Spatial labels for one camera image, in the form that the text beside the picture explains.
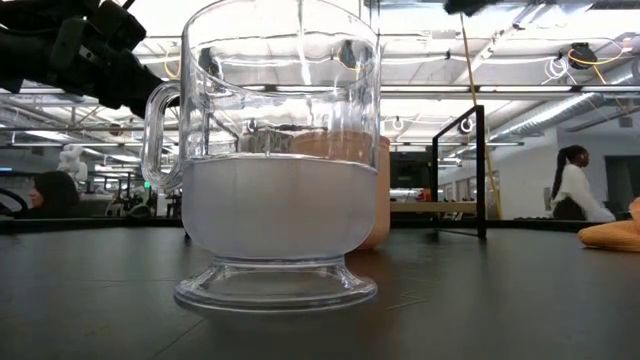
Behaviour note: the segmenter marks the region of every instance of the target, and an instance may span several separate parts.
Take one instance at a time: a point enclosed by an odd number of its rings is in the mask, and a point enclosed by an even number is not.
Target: black table surface
[[[640,359],[640,254],[575,234],[394,230],[347,258],[374,301],[286,316],[177,304],[211,256],[183,234],[0,237],[0,359]]]

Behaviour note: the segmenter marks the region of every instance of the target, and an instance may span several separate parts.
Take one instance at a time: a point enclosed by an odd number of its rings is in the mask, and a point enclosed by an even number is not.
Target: milky water
[[[184,168],[182,222],[194,241],[218,256],[337,256],[369,234],[375,194],[375,171],[353,163],[201,160]]]

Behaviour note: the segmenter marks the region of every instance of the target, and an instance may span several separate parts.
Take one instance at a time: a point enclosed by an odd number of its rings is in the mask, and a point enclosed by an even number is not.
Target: glass mug
[[[374,296],[344,266],[375,217],[373,30],[320,0],[222,0],[186,24],[180,77],[149,98],[142,171],[182,187],[185,230],[214,259],[176,298],[281,312]],[[163,112],[178,97],[179,160],[165,174]]]

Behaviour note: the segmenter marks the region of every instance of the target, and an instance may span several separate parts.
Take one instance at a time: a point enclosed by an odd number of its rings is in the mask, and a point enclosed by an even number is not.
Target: woman
[[[553,217],[558,220],[611,222],[615,217],[593,197],[589,181],[582,171],[589,165],[589,152],[572,145],[558,152],[558,167],[553,181],[551,201]]]
[[[13,213],[17,219],[59,219],[75,217],[80,196],[71,177],[62,171],[37,175],[29,192],[31,209]]]

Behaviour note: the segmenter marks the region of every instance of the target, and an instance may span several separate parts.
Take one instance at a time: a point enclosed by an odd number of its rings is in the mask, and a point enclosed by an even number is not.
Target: white stuffed toy
[[[82,146],[65,145],[60,152],[60,164],[58,171],[64,171],[75,181],[87,180],[87,164],[80,161],[80,155],[84,151]]]

